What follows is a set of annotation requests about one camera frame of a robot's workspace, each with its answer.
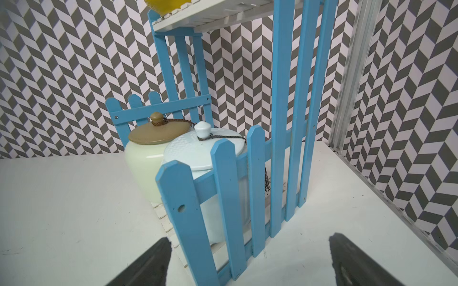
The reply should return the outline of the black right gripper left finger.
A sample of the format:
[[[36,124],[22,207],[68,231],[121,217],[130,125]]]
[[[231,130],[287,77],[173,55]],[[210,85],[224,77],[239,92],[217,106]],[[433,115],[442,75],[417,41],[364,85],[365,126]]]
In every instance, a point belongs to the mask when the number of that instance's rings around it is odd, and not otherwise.
[[[165,286],[171,255],[171,242],[167,237],[163,237],[107,285]]]

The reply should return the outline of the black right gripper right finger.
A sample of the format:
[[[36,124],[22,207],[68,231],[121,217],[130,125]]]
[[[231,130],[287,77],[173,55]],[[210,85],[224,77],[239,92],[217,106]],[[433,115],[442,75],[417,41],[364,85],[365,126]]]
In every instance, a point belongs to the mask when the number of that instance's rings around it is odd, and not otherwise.
[[[341,233],[329,237],[332,266],[338,286],[401,286],[362,249]]]

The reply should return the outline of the cream canister with tan lid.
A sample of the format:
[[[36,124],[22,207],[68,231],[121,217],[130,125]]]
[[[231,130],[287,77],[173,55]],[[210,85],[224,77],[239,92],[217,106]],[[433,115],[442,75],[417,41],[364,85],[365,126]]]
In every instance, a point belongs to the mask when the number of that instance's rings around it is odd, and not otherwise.
[[[161,204],[161,194],[155,177],[161,167],[168,144],[191,131],[194,123],[186,119],[168,119],[154,112],[144,125],[137,126],[128,136],[125,160],[145,198],[153,205]]]

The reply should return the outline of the pale blue ceramic canister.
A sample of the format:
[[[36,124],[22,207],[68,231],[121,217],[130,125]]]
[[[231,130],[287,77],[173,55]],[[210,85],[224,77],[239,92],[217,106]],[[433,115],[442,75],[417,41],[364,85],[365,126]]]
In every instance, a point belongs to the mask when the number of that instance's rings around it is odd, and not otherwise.
[[[162,164],[177,160],[190,166],[194,179],[212,170],[211,150],[219,140],[226,138],[234,144],[236,156],[246,152],[245,138],[235,131],[212,128],[207,122],[199,122],[189,131],[168,144]],[[206,231],[211,244],[225,240],[223,219],[218,196],[200,205]]]

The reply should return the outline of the blue white wooden shelf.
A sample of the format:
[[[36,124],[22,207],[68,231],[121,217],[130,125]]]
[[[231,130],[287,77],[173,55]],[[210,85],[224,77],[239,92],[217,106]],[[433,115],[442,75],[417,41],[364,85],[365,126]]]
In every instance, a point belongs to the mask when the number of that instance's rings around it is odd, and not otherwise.
[[[131,131],[154,112],[216,128],[203,33],[273,16],[271,138],[255,125],[241,135],[246,152],[239,156],[226,138],[214,144],[207,174],[194,179],[189,165],[174,160],[161,164],[155,177],[162,199],[157,206],[165,208],[198,286],[238,279],[307,199],[337,6],[336,1],[192,1],[164,16],[148,13],[168,101],[157,92],[149,94],[149,105],[131,95],[128,109],[106,100],[124,147]],[[215,195],[225,240],[211,244],[200,205]]]

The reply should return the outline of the yellow ceramic canister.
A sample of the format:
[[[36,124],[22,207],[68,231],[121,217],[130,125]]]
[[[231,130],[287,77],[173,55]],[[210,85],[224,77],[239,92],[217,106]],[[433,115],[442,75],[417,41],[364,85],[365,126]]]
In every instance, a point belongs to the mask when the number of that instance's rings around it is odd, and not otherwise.
[[[180,9],[182,5],[191,3],[188,0],[144,0],[144,2],[160,16],[170,14],[172,11]]]

